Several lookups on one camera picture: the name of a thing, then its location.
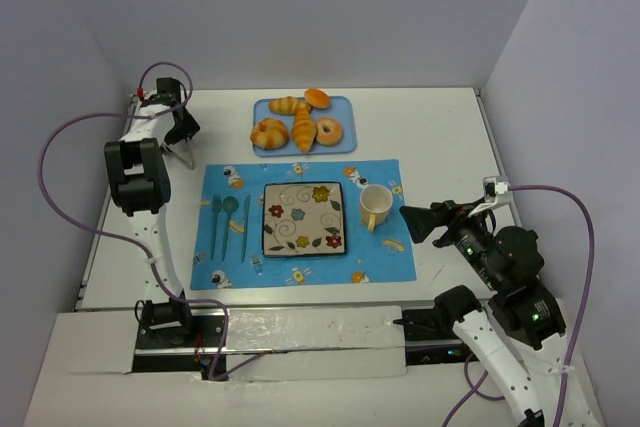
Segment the long striped croissant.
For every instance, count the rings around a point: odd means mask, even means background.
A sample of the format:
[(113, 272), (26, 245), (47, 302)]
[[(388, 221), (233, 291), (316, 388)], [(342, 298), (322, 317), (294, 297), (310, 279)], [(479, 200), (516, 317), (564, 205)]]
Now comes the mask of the long striped croissant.
[(316, 123), (310, 113), (298, 111), (295, 114), (290, 136), (303, 154), (310, 152), (316, 137)]

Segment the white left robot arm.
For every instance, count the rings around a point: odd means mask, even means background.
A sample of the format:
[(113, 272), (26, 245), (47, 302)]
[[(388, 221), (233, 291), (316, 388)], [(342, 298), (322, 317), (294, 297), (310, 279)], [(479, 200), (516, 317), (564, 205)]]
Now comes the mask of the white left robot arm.
[(171, 185), (162, 155), (167, 134), (186, 116), (182, 109), (166, 111), (177, 106), (185, 93), (179, 80), (158, 78), (156, 92), (141, 100), (129, 131), (104, 147), (112, 200), (128, 218), (134, 239), (147, 248), (143, 260), (152, 267), (149, 286), (170, 293), (164, 302), (144, 300), (134, 308), (140, 340), (147, 348), (182, 347), (193, 337), (191, 311), (184, 302), (168, 239)]

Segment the metal serving tongs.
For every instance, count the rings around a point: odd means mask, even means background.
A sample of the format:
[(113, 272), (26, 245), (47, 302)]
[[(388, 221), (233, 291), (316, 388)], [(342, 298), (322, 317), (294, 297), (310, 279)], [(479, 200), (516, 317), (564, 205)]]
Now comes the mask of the metal serving tongs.
[(172, 145), (163, 142), (161, 144), (161, 151), (164, 155), (174, 158), (189, 171), (193, 171), (196, 167), (194, 154), (189, 140), (180, 141)]

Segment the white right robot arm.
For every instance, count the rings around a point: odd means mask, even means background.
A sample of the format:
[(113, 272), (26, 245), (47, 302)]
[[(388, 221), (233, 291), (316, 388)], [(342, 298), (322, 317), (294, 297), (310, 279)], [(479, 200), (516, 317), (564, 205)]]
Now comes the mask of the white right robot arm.
[(599, 425), (588, 393), (572, 373), (577, 330), (567, 326), (539, 278), (544, 260), (537, 234), (519, 226), (492, 233), (478, 208), (445, 201), (400, 209), (414, 243), (443, 229), (434, 246), (455, 248), (493, 294), (481, 303), (468, 287), (453, 287), (435, 298), (429, 326), (471, 350), (517, 425)]

